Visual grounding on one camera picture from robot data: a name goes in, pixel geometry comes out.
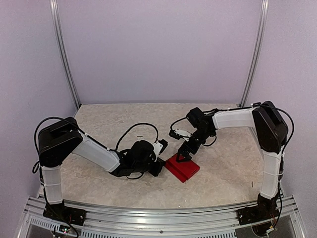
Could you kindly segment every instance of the metal corner bracket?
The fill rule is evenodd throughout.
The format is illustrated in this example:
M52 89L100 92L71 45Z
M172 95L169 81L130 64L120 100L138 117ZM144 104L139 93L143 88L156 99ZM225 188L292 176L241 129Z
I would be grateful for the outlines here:
M265 30L265 24L266 24L266 18L267 18L267 11L268 11L268 1L269 0L262 0L262 6L261 6L261 14L260 14L260 21L259 21L259 27L258 27L258 34L256 38L256 44L252 55L252 61L248 73L248 79L247 83L245 85L242 99L240 102L240 107L244 107L248 98L248 95L250 93L251 85L254 79L255 71L257 68L262 41L264 37L264 30Z
M70 93L71 93L72 99L74 101L75 107L78 110L81 106L81 103L80 103L80 100L78 97L78 93L76 91L75 83L74 83L74 80L73 80L73 77L72 77L72 74L70 71L69 62L68 62L67 55L66 55L65 45L64 45L64 41L63 41L63 35L62 35L62 31L61 31L61 26L60 26L57 0L50 0L50 6L51 6L51 12L52 12L52 18L53 18L53 23L54 23L54 30L55 30L55 34L56 34L57 44L58 44L59 53L60 53L60 56L62 59L63 67L65 70L67 83L68 83Z

